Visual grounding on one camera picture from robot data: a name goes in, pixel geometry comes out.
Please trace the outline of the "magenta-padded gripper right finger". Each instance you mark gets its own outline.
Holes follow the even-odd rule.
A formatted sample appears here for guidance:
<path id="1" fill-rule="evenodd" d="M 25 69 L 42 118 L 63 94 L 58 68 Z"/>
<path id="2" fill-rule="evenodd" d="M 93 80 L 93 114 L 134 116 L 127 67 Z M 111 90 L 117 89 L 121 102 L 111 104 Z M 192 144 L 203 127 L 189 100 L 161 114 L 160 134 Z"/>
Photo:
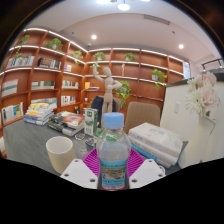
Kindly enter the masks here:
<path id="1" fill-rule="evenodd" d="M 165 177 L 165 172 L 153 159 L 145 159 L 132 149 L 127 161 L 127 177 L 129 188 L 135 189 Z"/>

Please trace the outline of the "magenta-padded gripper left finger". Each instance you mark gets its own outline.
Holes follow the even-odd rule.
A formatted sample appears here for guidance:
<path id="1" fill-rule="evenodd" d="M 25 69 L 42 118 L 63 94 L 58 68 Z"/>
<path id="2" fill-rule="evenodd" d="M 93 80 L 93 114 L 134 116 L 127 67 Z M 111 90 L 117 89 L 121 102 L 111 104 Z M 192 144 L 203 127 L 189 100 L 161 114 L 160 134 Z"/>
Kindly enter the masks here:
<path id="1" fill-rule="evenodd" d="M 84 188 L 96 189 L 100 174 L 97 150 L 88 152 L 82 159 L 74 159 L 61 174 L 66 179 Z"/>

